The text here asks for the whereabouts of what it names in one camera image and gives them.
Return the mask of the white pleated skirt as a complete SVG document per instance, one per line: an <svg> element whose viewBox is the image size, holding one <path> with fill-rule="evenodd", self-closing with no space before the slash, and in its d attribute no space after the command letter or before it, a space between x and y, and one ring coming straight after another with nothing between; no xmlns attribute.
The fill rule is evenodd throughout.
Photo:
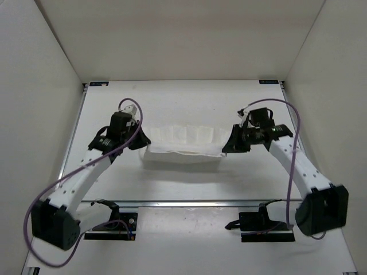
<svg viewBox="0 0 367 275"><path fill-rule="evenodd" d="M155 170L216 171L226 158L222 148L230 132L203 125L144 127L151 144L139 150L145 168Z"/></svg>

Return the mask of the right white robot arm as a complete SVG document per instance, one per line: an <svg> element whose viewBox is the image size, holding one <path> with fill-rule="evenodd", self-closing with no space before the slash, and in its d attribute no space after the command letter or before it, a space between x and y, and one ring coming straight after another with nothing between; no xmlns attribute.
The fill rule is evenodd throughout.
<svg viewBox="0 0 367 275"><path fill-rule="evenodd" d="M272 110L241 109L238 116L241 122L233 125L222 152L246 153L252 146L263 145L287 171L302 199L297 207L291 206L289 199L262 203L257 224L267 230L277 223L297 226L310 237L344 227L349 199L345 186L334 185L317 170L298 148L291 130L284 124L275 124Z"/></svg>

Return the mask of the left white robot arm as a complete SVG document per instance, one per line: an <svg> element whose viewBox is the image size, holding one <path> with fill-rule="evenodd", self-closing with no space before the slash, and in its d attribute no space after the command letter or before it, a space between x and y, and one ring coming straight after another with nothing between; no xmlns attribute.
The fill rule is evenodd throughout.
<svg viewBox="0 0 367 275"><path fill-rule="evenodd" d="M84 232L103 223L113 228L120 221L119 207L105 199L78 208L98 177L122 154L124 148L138 150L151 141L144 134L135 112L117 111L110 124L101 128L88 145L80 171L64 180L46 199L38 200L30 215L32 234L62 250L69 250Z"/></svg>

